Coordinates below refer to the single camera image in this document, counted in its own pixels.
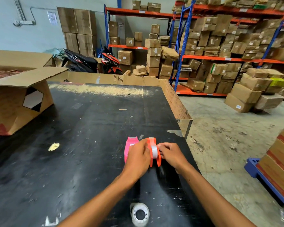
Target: white paper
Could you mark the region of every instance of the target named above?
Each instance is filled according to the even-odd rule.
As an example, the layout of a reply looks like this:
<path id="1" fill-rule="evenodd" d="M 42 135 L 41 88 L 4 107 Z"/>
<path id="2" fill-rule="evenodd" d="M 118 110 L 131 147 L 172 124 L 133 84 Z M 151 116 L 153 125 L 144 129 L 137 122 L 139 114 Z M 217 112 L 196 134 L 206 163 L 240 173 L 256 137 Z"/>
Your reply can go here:
<path id="1" fill-rule="evenodd" d="M 51 25 L 58 25 L 56 13 L 48 11 L 47 15 L 48 15 L 49 22 Z"/>

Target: orange tape dispenser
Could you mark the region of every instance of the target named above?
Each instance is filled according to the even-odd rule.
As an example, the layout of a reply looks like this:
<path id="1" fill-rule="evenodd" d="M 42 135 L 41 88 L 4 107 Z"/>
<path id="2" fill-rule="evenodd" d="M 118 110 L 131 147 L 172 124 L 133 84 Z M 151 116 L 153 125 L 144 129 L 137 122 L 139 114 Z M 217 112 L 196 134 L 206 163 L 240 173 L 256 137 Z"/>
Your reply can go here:
<path id="1" fill-rule="evenodd" d="M 151 153 L 150 167 L 153 167 L 153 159 L 156 159 L 157 165 L 161 166 L 161 154 L 156 144 L 156 138 L 147 138 L 147 147 Z"/>

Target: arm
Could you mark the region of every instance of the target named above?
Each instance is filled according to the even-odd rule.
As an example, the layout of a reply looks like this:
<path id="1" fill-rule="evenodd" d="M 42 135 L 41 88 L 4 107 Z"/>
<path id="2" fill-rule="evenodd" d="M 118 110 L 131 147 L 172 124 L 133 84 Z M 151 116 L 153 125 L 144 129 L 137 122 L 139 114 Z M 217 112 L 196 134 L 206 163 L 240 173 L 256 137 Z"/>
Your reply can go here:
<path id="1" fill-rule="evenodd" d="M 68 216 L 59 227 L 99 226 L 116 203 L 147 171 L 151 156 L 146 142 L 144 139 L 131 146 L 121 174 L 104 191 Z"/>
<path id="2" fill-rule="evenodd" d="M 189 164 L 176 143 L 158 146 L 162 158 L 185 178 L 216 227 L 256 227 Z"/>

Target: concrete floor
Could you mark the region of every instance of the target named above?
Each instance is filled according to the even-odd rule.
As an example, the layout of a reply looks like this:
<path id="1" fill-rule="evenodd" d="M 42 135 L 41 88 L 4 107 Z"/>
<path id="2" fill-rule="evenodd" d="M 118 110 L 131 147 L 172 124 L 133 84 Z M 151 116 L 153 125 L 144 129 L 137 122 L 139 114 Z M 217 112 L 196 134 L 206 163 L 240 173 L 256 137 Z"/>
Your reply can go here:
<path id="1" fill-rule="evenodd" d="M 267 114 L 238 113 L 223 98 L 181 96 L 193 123 L 187 143 L 202 175 L 258 227 L 284 227 L 282 209 L 244 169 L 284 128 L 284 102 Z"/>

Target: forearm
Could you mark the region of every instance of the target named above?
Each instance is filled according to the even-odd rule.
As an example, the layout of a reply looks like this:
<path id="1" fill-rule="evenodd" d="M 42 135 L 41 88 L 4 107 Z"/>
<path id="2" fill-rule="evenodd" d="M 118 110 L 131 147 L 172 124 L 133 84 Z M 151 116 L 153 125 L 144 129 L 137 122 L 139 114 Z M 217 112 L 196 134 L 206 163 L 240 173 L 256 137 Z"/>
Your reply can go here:
<path id="1" fill-rule="evenodd" d="M 68 216 L 59 227 L 96 227 L 125 193 L 133 186 L 134 182 L 122 175 L 118 176 L 104 191 L 85 203 L 74 213 Z"/>
<path id="2" fill-rule="evenodd" d="M 220 195 L 192 165 L 183 167 L 181 174 L 216 227 L 255 227 L 250 220 Z"/>

